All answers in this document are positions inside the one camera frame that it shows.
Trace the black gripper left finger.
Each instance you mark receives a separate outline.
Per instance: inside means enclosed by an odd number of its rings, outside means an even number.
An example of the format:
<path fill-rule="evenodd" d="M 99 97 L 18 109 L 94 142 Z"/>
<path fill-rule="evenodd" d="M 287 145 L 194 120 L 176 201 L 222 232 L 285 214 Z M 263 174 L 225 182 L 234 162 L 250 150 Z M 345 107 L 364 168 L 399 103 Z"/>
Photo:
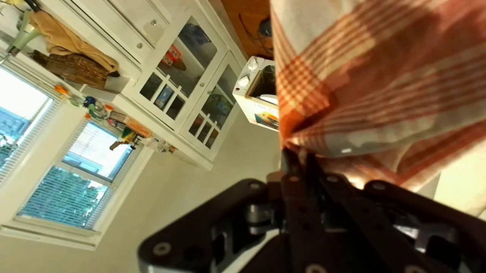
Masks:
<path fill-rule="evenodd" d="M 147 236 L 141 273 L 222 273 L 266 238 L 281 198 L 278 182 L 243 179 Z"/>

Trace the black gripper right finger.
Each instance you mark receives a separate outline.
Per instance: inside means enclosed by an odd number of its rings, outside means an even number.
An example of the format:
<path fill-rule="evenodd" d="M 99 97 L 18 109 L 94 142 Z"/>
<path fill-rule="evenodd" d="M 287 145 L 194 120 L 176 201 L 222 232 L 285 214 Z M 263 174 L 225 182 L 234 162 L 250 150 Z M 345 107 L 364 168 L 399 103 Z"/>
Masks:
<path fill-rule="evenodd" d="M 291 267 L 320 273 L 486 273 L 486 224 L 384 180 L 354 188 L 284 150 Z"/>

